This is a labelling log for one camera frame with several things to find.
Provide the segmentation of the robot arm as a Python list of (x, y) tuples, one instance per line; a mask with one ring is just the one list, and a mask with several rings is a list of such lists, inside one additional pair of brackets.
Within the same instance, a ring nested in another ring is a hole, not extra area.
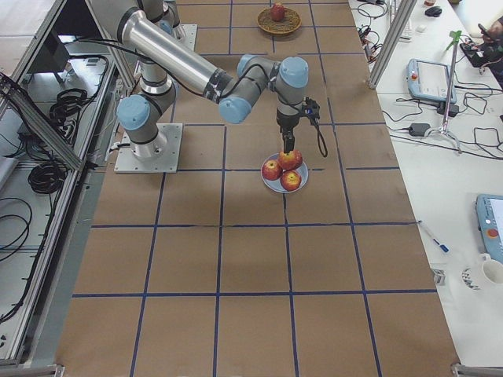
[(264, 90), (274, 92), (279, 104), (276, 121), (283, 151), (295, 147), (294, 128), (301, 118), (319, 126), (319, 105), (307, 97), (309, 66), (301, 57), (281, 61), (252, 54), (241, 57), (236, 78), (182, 45), (174, 36), (155, 25), (146, 12), (132, 1), (115, 1), (109, 31), (118, 42), (126, 42), (158, 64), (176, 79), (199, 90), (202, 97), (218, 105), (220, 116), (232, 124), (245, 121)]
[(185, 38), (176, 1), (137, 0), (137, 4), (145, 12), (148, 20), (166, 33), (180, 41)]

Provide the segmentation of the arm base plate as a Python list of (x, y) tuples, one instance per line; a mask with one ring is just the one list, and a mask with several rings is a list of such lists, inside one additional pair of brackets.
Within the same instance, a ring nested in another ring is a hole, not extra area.
[(174, 37), (185, 47), (195, 50), (196, 46), (197, 25), (196, 24), (179, 24), (174, 28)]
[(182, 123), (157, 123), (158, 134), (148, 144), (132, 142), (124, 133), (114, 171), (118, 174), (176, 173), (182, 143)]

